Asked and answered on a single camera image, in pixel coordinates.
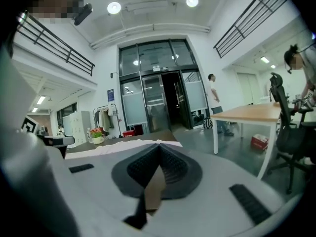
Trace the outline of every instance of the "clothes rack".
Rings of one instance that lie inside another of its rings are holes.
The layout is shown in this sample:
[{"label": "clothes rack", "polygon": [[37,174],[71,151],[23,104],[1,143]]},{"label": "clothes rack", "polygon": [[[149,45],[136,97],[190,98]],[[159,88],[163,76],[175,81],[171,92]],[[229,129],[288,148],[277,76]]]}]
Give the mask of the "clothes rack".
[{"label": "clothes rack", "polygon": [[[115,112],[116,112],[116,116],[117,116],[117,120],[118,120],[118,129],[119,129],[119,134],[120,136],[122,136],[121,132],[120,132],[120,127],[119,127],[119,117],[118,117],[118,109],[117,109],[117,105],[116,104],[111,104],[111,106],[115,106]],[[108,107],[108,105],[104,105],[104,106],[100,106],[100,107],[97,107],[97,108],[94,108],[93,109],[93,119],[94,119],[94,126],[97,127],[97,122],[96,122],[96,119],[95,119],[95,110],[98,111],[98,109],[100,108],[104,108],[104,107]]]}]

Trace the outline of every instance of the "office chair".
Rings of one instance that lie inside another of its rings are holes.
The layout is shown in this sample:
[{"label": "office chair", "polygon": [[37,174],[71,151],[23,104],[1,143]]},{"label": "office chair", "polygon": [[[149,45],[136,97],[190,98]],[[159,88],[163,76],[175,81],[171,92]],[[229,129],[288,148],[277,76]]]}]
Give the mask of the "office chair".
[{"label": "office chair", "polygon": [[[281,107],[281,127],[276,139],[276,147],[281,153],[288,153],[292,155],[292,157],[278,153],[277,157],[281,157],[285,160],[285,162],[271,167],[267,174],[271,174],[275,169],[289,167],[290,183],[286,193],[291,194],[294,168],[296,167],[307,174],[311,174],[311,170],[300,164],[298,161],[303,158],[306,153],[316,153],[316,131],[314,130],[316,128],[316,122],[304,122],[305,114],[307,112],[312,112],[313,109],[295,110],[288,107],[284,88],[282,86],[282,77],[276,73],[271,74],[272,77],[270,81],[271,87],[273,88],[272,91],[273,94],[276,95],[276,100],[279,102]],[[297,112],[302,114],[302,119],[298,128],[292,128],[291,115],[294,115]]]}]

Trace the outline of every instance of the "chair headrest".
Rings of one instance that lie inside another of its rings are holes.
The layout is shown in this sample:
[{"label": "chair headrest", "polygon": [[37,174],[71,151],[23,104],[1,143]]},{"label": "chair headrest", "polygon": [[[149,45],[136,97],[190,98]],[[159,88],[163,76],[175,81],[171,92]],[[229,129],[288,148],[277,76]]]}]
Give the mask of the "chair headrest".
[{"label": "chair headrest", "polygon": [[271,72],[271,75],[270,82],[272,86],[279,87],[283,84],[283,79],[279,74]]}]

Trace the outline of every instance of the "table leg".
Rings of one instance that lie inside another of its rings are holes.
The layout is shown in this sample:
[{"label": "table leg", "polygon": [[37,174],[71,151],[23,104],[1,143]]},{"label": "table leg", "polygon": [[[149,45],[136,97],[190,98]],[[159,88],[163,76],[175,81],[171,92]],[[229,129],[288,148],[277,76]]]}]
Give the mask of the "table leg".
[{"label": "table leg", "polygon": [[214,154],[218,153],[218,134],[217,134],[217,122],[212,118],[213,123],[213,139],[214,139]]},{"label": "table leg", "polygon": [[240,123],[240,137],[243,139],[243,123]]},{"label": "table leg", "polygon": [[264,173],[266,172],[268,163],[270,161],[273,145],[274,145],[275,139],[276,139],[276,129],[277,129],[277,123],[271,124],[269,144],[268,144],[268,148],[267,148],[267,151],[266,151],[265,159],[263,160],[263,164],[261,166],[259,175],[257,177],[258,179],[262,179]]}]

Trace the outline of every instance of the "wooden tabletop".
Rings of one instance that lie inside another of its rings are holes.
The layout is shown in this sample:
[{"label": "wooden tabletop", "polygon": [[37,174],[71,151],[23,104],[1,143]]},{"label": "wooden tabletop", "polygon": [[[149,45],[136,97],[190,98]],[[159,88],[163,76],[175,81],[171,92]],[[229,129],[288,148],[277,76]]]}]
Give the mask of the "wooden tabletop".
[{"label": "wooden tabletop", "polygon": [[173,134],[169,130],[164,130],[164,131],[160,131],[160,132],[153,132],[153,133],[143,134],[143,135],[138,135],[138,136],[105,140],[103,143],[98,144],[98,145],[86,142],[86,143],[83,143],[83,144],[76,146],[74,148],[68,148],[66,153],[82,152],[82,151],[96,149],[99,146],[113,145],[119,141],[130,141],[130,140],[138,140],[138,139],[140,139],[140,140],[177,141],[176,138],[173,136]]},{"label": "wooden tabletop", "polygon": [[281,113],[279,103],[268,103],[261,105],[246,105],[211,115],[219,119],[239,119],[251,121],[277,122]]}]

